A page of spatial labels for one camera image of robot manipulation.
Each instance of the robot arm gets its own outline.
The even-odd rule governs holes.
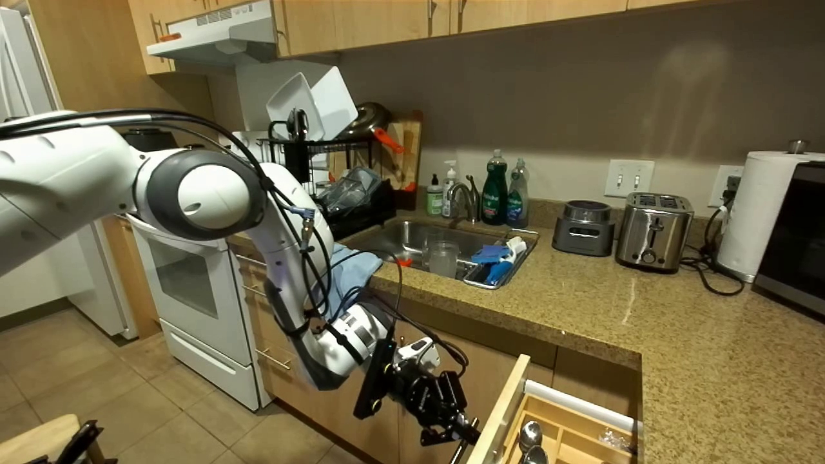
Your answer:
[[[310,289],[328,270],[332,232],[285,168],[206,149],[142,153],[111,127],[146,124],[146,117],[98,120],[63,112],[0,125],[0,275],[114,213],[137,215],[192,240],[246,231],[266,262],[265,293],[273,315],[312,385],[337,389],[380,354],[369,364],[357,417],[374,414],[389,395],[405,404],[429,435],[433,425],[445,430],[429,443],[457,438],[475,443],[479,433],[464,419],[466,402],[455,373],[436,378],[420,368],[423,353],[415,358],[403,355],[409,350],[396,353],[394,322],[378,306],[356,303],[328,320],[320,334],[309,330],[309,315],[335,310],[305,309]]]

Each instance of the oven window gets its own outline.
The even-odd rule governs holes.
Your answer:
[[[785,194],[759,273],[825,299],[825,185],[794,179]]]
[[[209,267],[199,254],[147,239],[163,293],[193,310],[218,319]]]

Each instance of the cutting board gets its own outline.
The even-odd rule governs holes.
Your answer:
[[[401,154],[396,154],[389,147],[378,143],[372,144],[372,170],[382,179],[389,180],[397,191],[396,200],[399,208],[415,209],[415,197],[418,189],[418,164],[421,161],[421,130],[424,114],[413,111],[409,114],[393,115],[387,125],[387,133],[404,147]],[[350,167],[370,167],[367,149],[350,152]],[[347,169],[347,154],[337,152],[329,154],[329,177],[331,181],[339,178]]]

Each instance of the stainless steel sink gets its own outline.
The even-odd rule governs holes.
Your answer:
[[[455,273],[455,279],[465,281],[470,285],[493,289],[506,284],[512,278],[518,270],[518,267],[535,246],[535,238],[537,238],[538,235],[536,234],[535,238],[531,238],[529,234],[533,233],[529,231],[520,231],[519,233],[522,237],[524,237],[524,234],[528,234],[528,236],[525,237],[527,251],[522,253],[516,260],[509,276],[502,279],[496,286],[487,286],[482,282],[474,282],[471,279],[474,273],[480,271],[480,268],[477,269],[476,264],[472,263],[470,258],[478,252],[483,245],[504,244],[515,235],[513,231],[508,231],[502,235],[490,235],[404,220],[386,225],[379,230],[349,240],[346,242],[346,246],[351,249],[377,249],[390,252],[401,261],[411,260],[412,268],[429,272],[429,269],[425,268],[422,263],[422,249],[424,248],[427,237],[435,235],[437,239],[449,240],[459,245],[459,265]],[[381,258],[384,261],[391,260],[386,256],[381,256]]]

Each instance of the microwave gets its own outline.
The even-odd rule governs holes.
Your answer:
[[[794,170],[753,285],[825,315],[825,162]]]

